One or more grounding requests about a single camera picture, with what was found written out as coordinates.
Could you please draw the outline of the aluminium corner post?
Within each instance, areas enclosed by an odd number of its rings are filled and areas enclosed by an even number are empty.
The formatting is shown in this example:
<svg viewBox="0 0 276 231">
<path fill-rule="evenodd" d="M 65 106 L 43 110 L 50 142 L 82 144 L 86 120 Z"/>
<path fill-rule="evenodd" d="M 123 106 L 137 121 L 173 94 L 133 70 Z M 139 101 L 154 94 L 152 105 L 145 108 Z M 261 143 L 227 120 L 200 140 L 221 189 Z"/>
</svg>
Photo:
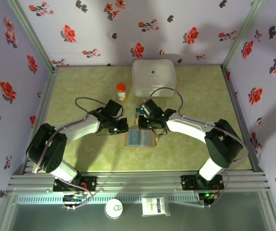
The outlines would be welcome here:
<svg viewBox="0 0 276 231">
<path fill-rule="evenodd" d="M 19 1 L 18 0 L 6 0 L 6 2 L 12 9 L 12 11 L 15 14 L 16 18 L 18 19 L 18 21 L 20 22 L 22 28 L 24 29 L 24 31 L 27 34 L 29 40 L 31 41 L 33 47 L 35 48 L 38 55 L 40 56 L 42 62 L 45 64 L 46 68 L 51 73 L 54 73 L 55 68 L 51 64 L 44 47 L 42 46 L 37 34 L 35 33 L 32 25 L 31 25 L 30 21 L 28 20 L 28 17 L 25 14 Z"/>
<path fill-rule="evenodd" d="M 237 50 L 239 49 L 239 46 L 241 45 L 242 40 L 245 38 L 245 36 L 248 33 L 248 30 L 250 29 L 252 23 L 254 22 L 256 18 L 256 14 L 258 13 L 261 6 L 264 4 L 266 0 L 253 0 L 252 5 L 250 8 L 250 11 L 248 15 L 245 18 L 245 21 L 243 22 L 237 37 L 235 38 L 224 62 L 221 64 L 221 70 L 222 72 L 225 72 L 227 70 L 228 65 L 231 63 L 233 57 L 236 55 Z"/>
</svg>

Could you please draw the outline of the aluminium frame cross rail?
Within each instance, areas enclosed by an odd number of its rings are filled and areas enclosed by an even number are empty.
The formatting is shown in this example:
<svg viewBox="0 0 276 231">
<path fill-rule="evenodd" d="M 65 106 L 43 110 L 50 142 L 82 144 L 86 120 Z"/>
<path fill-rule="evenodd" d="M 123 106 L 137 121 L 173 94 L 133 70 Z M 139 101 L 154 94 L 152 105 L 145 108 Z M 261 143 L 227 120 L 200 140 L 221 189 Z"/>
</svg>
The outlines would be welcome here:
<svg viewBox="0 0 276 231">
<path fill-rule="evenodd" d="M 178 193 L 182 192 L 181 176 L 195 175 L 195 171 L 128 171 L 89 172 L 81 176 L 97 177 L 95 192 L 104 193 Z M 222 173 L 226 192 L 268 192 L 269 183 L 263 172 L 231 170 Z M 47 173 L 13 175 L 6 192 L 51 193 L 54 177 Z"/>
</svg>

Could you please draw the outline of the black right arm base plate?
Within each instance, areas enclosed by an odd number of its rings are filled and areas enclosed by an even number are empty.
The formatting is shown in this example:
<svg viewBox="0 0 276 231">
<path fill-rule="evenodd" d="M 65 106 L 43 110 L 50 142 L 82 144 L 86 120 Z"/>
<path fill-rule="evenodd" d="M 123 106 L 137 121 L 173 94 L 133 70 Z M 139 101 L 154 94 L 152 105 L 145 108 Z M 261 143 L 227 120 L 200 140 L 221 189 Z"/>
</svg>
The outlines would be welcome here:
<svg viewBox="0 0 276 231">
<path fill-rule="evenodd" d="M 224 181 L 221 175 L 215 175 L 212 180 L 205 180 L 198 175 L 182 175 L 181 185 L 183 190 L 223 190 Z"/>
</svg>

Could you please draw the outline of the translucent white storage box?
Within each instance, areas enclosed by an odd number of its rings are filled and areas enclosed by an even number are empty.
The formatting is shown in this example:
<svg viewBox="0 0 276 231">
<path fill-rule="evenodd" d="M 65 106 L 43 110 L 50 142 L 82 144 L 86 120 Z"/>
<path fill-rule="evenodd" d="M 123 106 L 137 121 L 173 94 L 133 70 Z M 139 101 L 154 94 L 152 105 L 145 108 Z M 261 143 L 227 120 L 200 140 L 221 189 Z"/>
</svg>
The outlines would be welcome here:
<svg viewBox="0 0 276 231">
<path fill-rule="evenodd" d="M 136 97 L 171 97 L 176 87 L 174 63 L 168 59 L 142 59 L 132 64 L 132 86 Z"/>
</svg>

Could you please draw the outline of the orange-lid pill bottle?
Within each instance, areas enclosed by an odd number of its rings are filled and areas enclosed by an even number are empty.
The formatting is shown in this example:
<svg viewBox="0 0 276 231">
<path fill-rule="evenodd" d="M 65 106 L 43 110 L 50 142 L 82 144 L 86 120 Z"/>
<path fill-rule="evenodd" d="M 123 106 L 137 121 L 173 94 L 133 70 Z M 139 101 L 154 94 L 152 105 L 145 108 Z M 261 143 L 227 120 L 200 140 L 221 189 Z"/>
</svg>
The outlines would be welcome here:
<svg viewBox="0 0 276 231">
<path fill-rule="evenodd" d="M 117 90 L 117 97 L 120 101 L 126 100 L 127 94 L 126 94 L 126 86 L 124 83 L 118 83 L 116 85 Z"/>
</svg>

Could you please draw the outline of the blue and yellow sponge pack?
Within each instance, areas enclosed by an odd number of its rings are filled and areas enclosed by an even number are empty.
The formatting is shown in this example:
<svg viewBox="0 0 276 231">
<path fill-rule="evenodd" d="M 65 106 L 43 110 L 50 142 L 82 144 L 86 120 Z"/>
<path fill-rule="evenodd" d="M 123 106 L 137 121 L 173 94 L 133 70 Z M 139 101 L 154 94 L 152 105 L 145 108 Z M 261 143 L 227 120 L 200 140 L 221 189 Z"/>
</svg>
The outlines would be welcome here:
<svg viewBox="0 0 276 231">
<path fill-rule="evenodd" d="M 139 108 L 139 109 L 141 110 L 140 114 L 138 114 L 138 113 L 136 113 L 136 112 L 135 112 L 135 117 L 134 117 L 134 125 L 136 125 L 135 120 L 136 120 L 136 116 L 137 116 L 137 115 L 139 115 L 139 116 L 144 116 L 144 112 L 143 112 L 143 110 L 142 110 L 141 108 Z"/>
</svg>

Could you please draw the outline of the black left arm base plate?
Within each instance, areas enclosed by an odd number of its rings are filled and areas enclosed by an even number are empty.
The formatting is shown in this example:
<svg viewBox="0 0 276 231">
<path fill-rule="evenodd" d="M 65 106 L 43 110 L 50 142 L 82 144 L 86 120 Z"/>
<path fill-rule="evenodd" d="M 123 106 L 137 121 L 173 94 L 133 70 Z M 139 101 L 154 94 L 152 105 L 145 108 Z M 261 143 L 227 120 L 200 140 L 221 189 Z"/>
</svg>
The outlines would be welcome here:
<svg viewBox="0 0 276 231">
<path fill-rule="evenodd" d="M 91 192 L 95 192 L 96 185 L 97 185 L 97 177 L 95 176 L 78 176 L 76 177 L 71 184 L 80 186 L 84 189 L 88 189 Z M 69 185 L 68 183 L 64 183 L 61 180 L 55 179 L 54 186 L 53 186 L 54 192 L 78 192 L 82 191 L 80 188 L 74 187 Z"/>
</svg>

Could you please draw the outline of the white round lid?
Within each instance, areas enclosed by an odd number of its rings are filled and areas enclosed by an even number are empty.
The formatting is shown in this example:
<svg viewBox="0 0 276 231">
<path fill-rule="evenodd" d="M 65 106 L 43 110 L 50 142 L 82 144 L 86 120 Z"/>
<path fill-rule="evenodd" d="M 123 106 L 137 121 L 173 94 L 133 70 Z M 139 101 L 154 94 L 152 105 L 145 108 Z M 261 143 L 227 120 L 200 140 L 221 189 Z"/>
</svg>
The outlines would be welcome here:
<svg viewBox="0 0 276 231">
<path fill-rule="evenodd" d="M 104 212 L 108 218 L 117 219 L 123 212 L 123 204 L 118 199 L 111 199 L 106 203 Z"/>
</svg>

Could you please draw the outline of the aluminium side rail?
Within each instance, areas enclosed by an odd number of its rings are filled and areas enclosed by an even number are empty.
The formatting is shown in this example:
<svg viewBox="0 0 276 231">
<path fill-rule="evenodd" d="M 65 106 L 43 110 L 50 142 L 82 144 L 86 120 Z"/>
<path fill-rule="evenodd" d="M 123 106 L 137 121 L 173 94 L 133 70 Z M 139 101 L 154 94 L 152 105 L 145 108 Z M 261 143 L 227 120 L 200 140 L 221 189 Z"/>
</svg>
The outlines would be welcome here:
<svg viewBox="0 0 276 231">
<path fill-rule="evenodd" d="M 221 71 L 223 73 L 223 76 L 224 76 L 224 79 L 226 82 L 226 86 L 227 86 L 227 89 L 228 89 L 228 92 L 230 95 L 230 99 L 231 99 L 231 102 L 232 102 L 232 105 L 233 105 L 233 108 L 234 108 L 234 111 L 236 114 L 239 129 L 240 129 L 240 132 L 241 132 L 241 135 L 243 138 L 243 142 L 246 144 L 246 147 L 248 150 L 247 158 L 251 164 L 251 169 L 254 172 L 263 172 L 263 170 L 259 166 L 259 161 L 257 159 L 254 146 L 250 142 L 250 134 L 248 132 L 248 128 L 247 128 L 246 122 L 244 120 L 244 116 L 243 116 L 241 107 L 238 102 L 238 98 L 235 96 L 236 91 L 233 87 L 231 79 L 228 79 L 228 77 L 226 75 L 228 70 L 226 68 L 224 68 L 223 66 L 220 66 L 220 67 L 221 67 Z"/>
<path fill-rule="evenodd" d="M 38 128 L 40 127 L 40 125 L 42 125 L 46 121 L 46 117 L 47 117 L 47 113 L 48 113 L 50 100 L 51 100 L 51 96 L 52 96 L 52 93 L 53 93 L 53 88 L 54 88 L 54 84 L 55 84 L 55 81 L 56 81 L 57 73 L 58 73 L 58 69 L 53 71 L 48 76 L 45 88 L 44 88 L 42 96 L 41 96 L 41 101 L 40 101 L 40 104 L 39 104 L 38 112 L 36 114 L 36 120 L 35 120 L 35 123 L 33 125 L 32 131 L 31 131 L 30 139 L 27 143 L 27 147 L 30 144 L 30 142 L 32 141 L 32 138 L 36 134 L 36 132 L 37 132 Z M 25 174 L 30 175 L 30 174 L 32 174 L 33 173 L 32 172 L 33 163 L 26 156 L 24 158 L 24 161 L 25 162 L 24 162 L 24 166 L 23 166 L 23 170 L 22 170 L 21 175 L 25 175 Z"/>
</svg>

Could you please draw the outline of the white printed paper box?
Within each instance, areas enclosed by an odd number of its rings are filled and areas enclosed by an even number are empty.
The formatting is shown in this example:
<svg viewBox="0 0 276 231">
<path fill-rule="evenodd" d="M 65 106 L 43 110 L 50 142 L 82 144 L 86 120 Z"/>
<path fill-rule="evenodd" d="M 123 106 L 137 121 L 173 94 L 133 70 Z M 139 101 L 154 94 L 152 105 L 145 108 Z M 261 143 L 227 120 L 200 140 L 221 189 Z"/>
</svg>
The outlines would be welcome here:
<svg viewBox="0 0 276 231">
<path fill-rule="evenodd" d="M 160 197 L 144 197 L 141 200 L 142 204 L 142 216 L 151 217 L 165 215 L 170 216 L 169 206 L 166 199 Z"/>
</svg>

